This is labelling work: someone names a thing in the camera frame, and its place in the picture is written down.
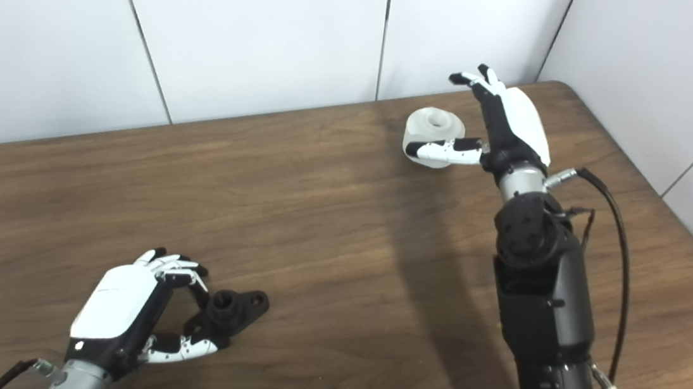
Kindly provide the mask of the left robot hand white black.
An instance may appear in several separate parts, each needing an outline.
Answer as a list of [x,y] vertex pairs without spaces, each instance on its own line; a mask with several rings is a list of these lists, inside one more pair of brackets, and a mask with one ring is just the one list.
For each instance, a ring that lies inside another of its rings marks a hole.
[[186,255],[167,254],[164,247],[110,268],[73,320],[64,361],[92,364],[118,381],[145,364],[182,363],[227,349],[228,336],[202,325],[182,335],[154,333],[175,290],[189,289],[202,311],[208,306],[207,274]]

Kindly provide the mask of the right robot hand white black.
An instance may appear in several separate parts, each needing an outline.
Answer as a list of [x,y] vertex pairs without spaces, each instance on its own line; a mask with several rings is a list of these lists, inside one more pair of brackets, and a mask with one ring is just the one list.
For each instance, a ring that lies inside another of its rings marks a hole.
[[480,158],[486,173],[500,179],[526,164],[548,175],[551,150],[538,109],[526,93],[508,87],[487,65],[479,65],[478,73],[452,73],[449,81],[469,87],[480,105],[490,148]]

